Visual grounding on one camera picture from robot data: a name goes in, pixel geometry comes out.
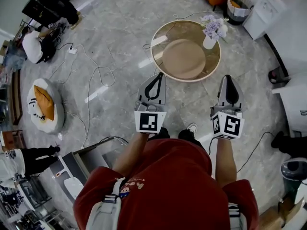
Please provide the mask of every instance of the purple flowers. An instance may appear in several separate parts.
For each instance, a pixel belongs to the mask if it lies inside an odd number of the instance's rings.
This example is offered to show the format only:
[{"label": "purple flowers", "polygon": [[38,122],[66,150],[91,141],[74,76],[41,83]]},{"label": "purple flowers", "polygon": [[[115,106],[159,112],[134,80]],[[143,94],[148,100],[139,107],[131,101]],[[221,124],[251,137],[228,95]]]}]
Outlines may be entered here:
[{"label": "purple flowers", "polygon": [[201,19],[202,26],[204,27],[203,32],[206,36],[210,37],[214,40],[219,40],[220,37],[226,37],[226,33],[228,31],[227,26],[224,24],[223,19],[216,19],[213,15],[205,15]]}]

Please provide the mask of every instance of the white bean bag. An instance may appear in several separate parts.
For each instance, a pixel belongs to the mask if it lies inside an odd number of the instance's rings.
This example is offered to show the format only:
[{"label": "white bean bag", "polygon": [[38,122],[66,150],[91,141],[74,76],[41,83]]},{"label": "white bean bag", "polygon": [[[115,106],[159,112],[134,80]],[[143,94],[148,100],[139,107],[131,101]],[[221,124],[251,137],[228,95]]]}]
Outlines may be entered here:
[{"label": "white bean bag", "polygon": [[37,116],[32,115],[33,110],[28,106],[28,113],[31,115],[31,121],[35,126],[46,133],[59,133],[64,124],[64,108],[62,105],[62,99],[58,90],[53,86],[53,84],[47,79],[36,79],[29,90],[27,103],[31,102],[31,99],[35,98],[34,85],[46,90],[54,103],[54,120],[46,118],[41,120]]}]

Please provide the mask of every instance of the white cabinet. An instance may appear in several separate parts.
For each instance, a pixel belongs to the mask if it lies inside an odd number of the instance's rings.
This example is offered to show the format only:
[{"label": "white cabinet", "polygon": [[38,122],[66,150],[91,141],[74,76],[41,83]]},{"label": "white cabinet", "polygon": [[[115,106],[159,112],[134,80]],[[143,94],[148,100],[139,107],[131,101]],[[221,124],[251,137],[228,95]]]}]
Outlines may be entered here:
[{"label": "white cabinet", "polygon": [[292,76],[285,87],[273,89],[272,93],[282,98],[290,136],[294,137],[293,131],[307,133],[307,73]]},{"label": "white cabinet", "polygon": [[255,40],[263,36],[286,9],[282,0],[258,0],[243,26]]}]

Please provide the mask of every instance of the orange cushion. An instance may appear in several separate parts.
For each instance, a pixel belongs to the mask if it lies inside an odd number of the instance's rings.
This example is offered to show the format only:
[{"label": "orange cushion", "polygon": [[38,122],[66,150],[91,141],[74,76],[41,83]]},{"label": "orange cushion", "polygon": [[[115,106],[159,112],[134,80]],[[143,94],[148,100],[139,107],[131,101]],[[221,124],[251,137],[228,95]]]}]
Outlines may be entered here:
[{"label": "orange cushion", "polygon": [[37,103],[42,110],[42,113],[49,118],[50,120],[54,120],[54,106],[53,101],[48,94],[48,92],[40,87],[34,85],[34,94],[37,100]]}]

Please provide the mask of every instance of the sneaker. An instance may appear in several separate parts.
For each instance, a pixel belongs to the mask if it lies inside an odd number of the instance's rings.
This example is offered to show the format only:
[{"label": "sneaker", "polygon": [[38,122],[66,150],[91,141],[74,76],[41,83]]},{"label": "sneaker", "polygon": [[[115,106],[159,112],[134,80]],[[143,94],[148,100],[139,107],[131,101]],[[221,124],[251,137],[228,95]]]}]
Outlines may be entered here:
[{"label": "sneaker", "polygon": [[189,131],[191,131],[192,133],[194,133],[194,134],[196,134],[197,128],[198,128],[198,126],[197,126],[197,124],[195,124],[195,123],[192,123],[192,124],[190,124],[190,125],[187,127],[187,129],[188,129]]}]

